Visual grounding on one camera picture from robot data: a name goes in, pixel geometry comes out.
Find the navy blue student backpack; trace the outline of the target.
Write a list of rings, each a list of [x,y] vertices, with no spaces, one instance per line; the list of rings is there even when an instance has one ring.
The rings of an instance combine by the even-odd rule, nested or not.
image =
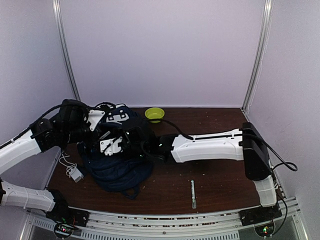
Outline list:
[[[98,151],[93,151],[78,140],[76,147],[83,170],[104,191],[134,200],[140,184],[153,173],[153,157],[147,146],[155,135],[143,117],[125,104],[101,103],[97,108],[105,111],[95,128],[101,131],[100,141],[122,137],[122,152],[106,156],[100,152],[100,145]]]

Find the white charger with cable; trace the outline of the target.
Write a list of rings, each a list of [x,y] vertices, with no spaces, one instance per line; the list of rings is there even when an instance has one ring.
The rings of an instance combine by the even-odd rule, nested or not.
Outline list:
[[[84,175],[78,169],[78,165],[76,163],[67,160],[69,157],[69,155],[62,153],[58,162],[65,167],[66,176],[71,178],[75,183],[78,183],[84,178]]]

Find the white green marker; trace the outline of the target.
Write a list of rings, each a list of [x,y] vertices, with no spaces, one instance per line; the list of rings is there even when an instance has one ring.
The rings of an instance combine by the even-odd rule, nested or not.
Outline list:
[[[195,182],[192,179],[190,181],[191,184],[191,207],[193,210],[197,208],[197,200],[196,200],[196,194],[195,194]]]

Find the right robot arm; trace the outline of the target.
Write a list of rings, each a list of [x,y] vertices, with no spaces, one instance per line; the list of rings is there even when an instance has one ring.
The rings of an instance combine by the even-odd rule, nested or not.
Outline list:
[[[244,162],[245,176],[253,181],[260,206],[240,211],[242,225],[273,221],[281,217],[270,145],[250,122],[226,132],[203,135],[156,136],[145,119],[129,119],[122,124],[124,150],[150,159],[186,163],[198,160],[235,160]]]

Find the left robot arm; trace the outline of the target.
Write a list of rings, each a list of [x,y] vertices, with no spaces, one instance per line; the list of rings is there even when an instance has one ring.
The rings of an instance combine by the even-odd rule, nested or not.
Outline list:
[[[0,172],[51,148],[65,149],[68,144],[99,139],[98,123],[107,111],[85,103],[64,99],[51,107],[17,136],[0,146]],[[58,223],[70,224],[74,215],[58,190],[36,190],[0,181],[1,206],[36,209]]]

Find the lime green bowl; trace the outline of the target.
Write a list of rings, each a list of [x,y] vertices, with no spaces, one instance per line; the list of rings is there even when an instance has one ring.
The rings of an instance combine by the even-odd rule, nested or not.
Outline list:
[[[144,112],[144,115],[150,123],[157,124],[164,118],[165,111],[159,107],[151,107]]]

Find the left aluminium corner post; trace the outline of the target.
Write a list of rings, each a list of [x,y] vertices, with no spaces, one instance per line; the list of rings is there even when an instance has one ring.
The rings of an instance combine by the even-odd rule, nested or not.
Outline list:
[[[65,30],[64,30],[64,25],[63,25],[63,18],[62,18],[62,12],[61,12],[61,3],[59,0],[53,0],[52,1],[52,6],[53,6],[53,13],[56,21],[56,26],[57,26],[57,31],[60,39],[60,44],[61,44],[61,50],[62,50],[62,55],[63,55],[63,61],[68,77],[68,81],[71,87],[71,91],[73,94],[73,97],[77,100],[80,101],[80,93],[76,84],[75,76],[74,76],[74,71],[72,68],[71,64],[71,59],[68,51],[68,46],[67,46],[67,41],[66,41],[66,35],[65,35]]]

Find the aluminium corner post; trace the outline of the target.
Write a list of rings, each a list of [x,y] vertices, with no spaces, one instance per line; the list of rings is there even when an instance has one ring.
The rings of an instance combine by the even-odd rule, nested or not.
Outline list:
[[[262,60],[266,50],[267,41],[269,38],[273,2],[274,2],[273,0],[264,1],[263,15],[262,15],[258,44],[257,44],[257,50],[255,54],[253,68],[250,75],[249,84],[248,84],[245,98],[241,108],[245,115],[249,114],[250,106],[254,98],[256,87],[258,86],[258,80],[259,80],[260,72],[262,69]]]
[[[61,50],[62,50],[62,55],[63,55],[63,61],[68,77],[68,81],[71,87],[71,91],[73,94],[73,97],[77,100],[80,101],[80,93],[76,84],[75,76],[74,76],[74,71],[72,68],[71,64],[71,59],[68,51],[68,46],[67,46],[67,41],[66,41],[66,35],[65,35],[65,30],[64,30],[64,25],[63,25],[63,18],[62,18],[62,12],[61,12],[61,3],[59,0],[53,0],[52,1],[52,6],[53,6],[53,13],[56,21],[56,26],[57,26],[57,31],[60,39],[60,44],[61,44]]]

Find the aluminium front rail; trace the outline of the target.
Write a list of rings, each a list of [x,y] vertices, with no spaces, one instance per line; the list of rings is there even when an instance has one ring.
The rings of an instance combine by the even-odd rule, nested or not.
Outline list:
[[[69,230],[44,213],[29,211],[20,240],[308,240],[296,198],[278,203],[275,216],[263,208],[210,213],[142,215],[88,210]]]

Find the right aluminium corner post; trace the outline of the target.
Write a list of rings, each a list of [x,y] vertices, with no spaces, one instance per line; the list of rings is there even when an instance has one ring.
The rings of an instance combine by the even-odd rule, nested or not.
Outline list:
[[[255,54],[253,68],[250,75],[249,84],[248,84],[245,98],[241,108],[245,115],[249,114],[250,106],[254,98],[256,87],[258,86],[258,80],[259,80],[260,72],[262,69],[262,60],[266,50],[267,41],[269,38],[273,2],[274,2],[273,0],[264,1],[263,15],[262,15],[258,44],[257,44],[257,50]]]

